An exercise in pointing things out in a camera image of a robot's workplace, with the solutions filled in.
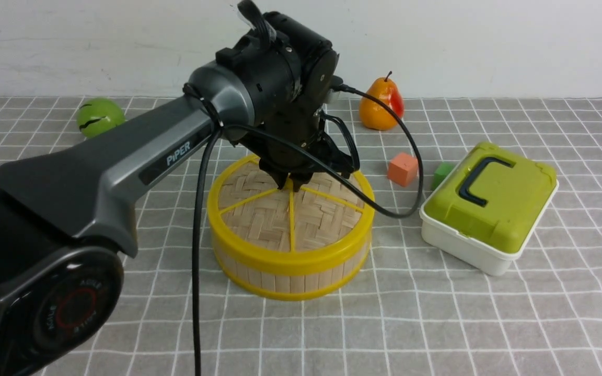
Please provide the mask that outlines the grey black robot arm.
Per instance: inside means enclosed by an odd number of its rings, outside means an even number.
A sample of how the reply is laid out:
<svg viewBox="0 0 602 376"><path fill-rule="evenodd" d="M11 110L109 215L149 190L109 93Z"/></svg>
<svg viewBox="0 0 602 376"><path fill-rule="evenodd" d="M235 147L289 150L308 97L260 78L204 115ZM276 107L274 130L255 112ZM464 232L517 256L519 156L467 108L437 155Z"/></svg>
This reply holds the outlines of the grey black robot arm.
<svg viewBox="0 0 602 376"><path fill-rule="evenodd" d="M324 135L319 110L341 83L327 38L290 16L237 4L249 31L215 53L182 96L58 152L0 165L0 375L30 375L85 343L119 302L119 254L139 246L135 204L223 138L294 190L356 165Z"/></svg>

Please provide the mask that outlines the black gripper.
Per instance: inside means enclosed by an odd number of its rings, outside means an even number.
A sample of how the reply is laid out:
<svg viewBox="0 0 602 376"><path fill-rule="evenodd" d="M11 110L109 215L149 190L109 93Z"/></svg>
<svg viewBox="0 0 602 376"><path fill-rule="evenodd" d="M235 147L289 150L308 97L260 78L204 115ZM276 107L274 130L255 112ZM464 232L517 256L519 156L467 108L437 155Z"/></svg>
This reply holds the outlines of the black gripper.
<svg viewBox="0 0 602 376"><path fill-rule="evenodd" d="M328 136L325 130L327 122L336 124L349 153L341 151ZM292 102L263 122L263 130L302 148L342 178L348 179L360 169L356 144L347 125L339 117L325 113L317 102L305 99ZM285 188L289 177L292 178L292 190L297 193L310 182L314 173L321 171L317 164L282 143L263 139L259 147L259 167L275 180L278 190Z"/></svg>

